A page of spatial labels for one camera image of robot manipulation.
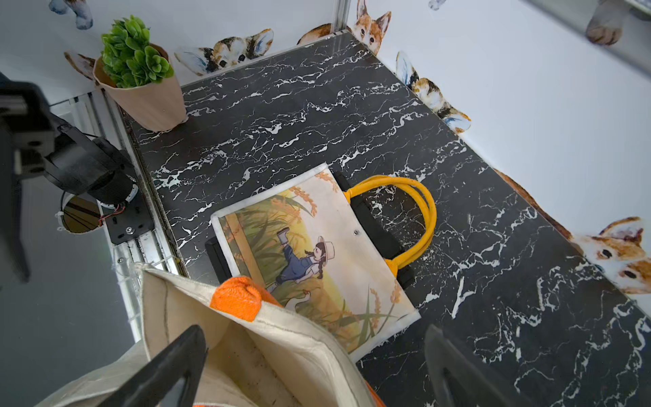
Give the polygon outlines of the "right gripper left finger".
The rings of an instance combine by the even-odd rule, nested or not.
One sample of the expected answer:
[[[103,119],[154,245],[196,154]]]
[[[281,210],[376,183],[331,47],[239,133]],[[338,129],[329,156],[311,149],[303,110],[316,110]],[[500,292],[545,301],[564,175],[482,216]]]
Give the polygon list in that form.
[[[192,325],[100,405],[192,407],[207,355],[203,330]]]

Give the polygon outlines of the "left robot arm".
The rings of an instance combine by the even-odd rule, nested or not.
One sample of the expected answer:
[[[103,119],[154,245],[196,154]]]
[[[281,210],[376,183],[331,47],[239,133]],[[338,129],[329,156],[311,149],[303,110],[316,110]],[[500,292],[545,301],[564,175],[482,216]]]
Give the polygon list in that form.
[[[73,195],[122,210],[137,194],[133,165],[103,137],[54,115],[41,89],[1,78],[1,267],[31,279],[20,238],[22,181],[45,176]]]

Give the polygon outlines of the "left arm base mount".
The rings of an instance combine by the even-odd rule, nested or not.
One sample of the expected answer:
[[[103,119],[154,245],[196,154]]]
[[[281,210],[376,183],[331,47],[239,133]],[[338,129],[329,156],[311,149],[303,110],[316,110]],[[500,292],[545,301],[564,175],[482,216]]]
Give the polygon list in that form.
[[[154,219],[142,192],[103,220],[110,242],[120,245],[154,230]]]

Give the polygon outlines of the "black canvas bag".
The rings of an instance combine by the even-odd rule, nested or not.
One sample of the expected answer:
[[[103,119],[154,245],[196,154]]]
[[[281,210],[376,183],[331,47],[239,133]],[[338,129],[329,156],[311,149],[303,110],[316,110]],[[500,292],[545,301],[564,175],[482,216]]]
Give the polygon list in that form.
[[[319,166],[213,213],[207,244],[220,282],[248,276],[278,300],[390,295],[403,250],[345,178]]]

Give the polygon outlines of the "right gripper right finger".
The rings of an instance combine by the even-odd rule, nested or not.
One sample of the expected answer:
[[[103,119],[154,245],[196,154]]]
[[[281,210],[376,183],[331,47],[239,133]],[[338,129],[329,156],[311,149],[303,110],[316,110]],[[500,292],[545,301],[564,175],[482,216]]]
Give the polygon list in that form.
[[[427,327],[424,354],[439,405],[519,405],[519,394],[512,385],[441,328]]]

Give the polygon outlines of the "cream bag orange handles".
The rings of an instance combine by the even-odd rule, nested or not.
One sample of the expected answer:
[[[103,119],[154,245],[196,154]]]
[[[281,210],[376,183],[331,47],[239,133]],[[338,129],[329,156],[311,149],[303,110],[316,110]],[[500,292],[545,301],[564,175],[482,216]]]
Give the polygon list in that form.
[[[379,406],[324,328],[283,308],[247,277],[214,287],[142,266],[142,340],[114,363],[64,385],[47,406],[98,406],[188,328],[205,337],[196,406]]]

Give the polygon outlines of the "cream bag yellow handles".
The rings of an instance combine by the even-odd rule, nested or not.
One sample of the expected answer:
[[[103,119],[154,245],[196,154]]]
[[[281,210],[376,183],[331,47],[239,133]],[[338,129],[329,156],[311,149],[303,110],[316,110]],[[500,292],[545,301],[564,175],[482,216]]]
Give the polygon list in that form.
[[[403,254],[380,253],[353,210],[362,194],[394,187],[415,201],[425,232]],[[430,246],[433,196],[420,182],[372,176],[338,185],[326,164],[218,210],[211,224],[232,276],[247,276],[287,310],[325,328],[358,361],[420,319],[399,270]]]

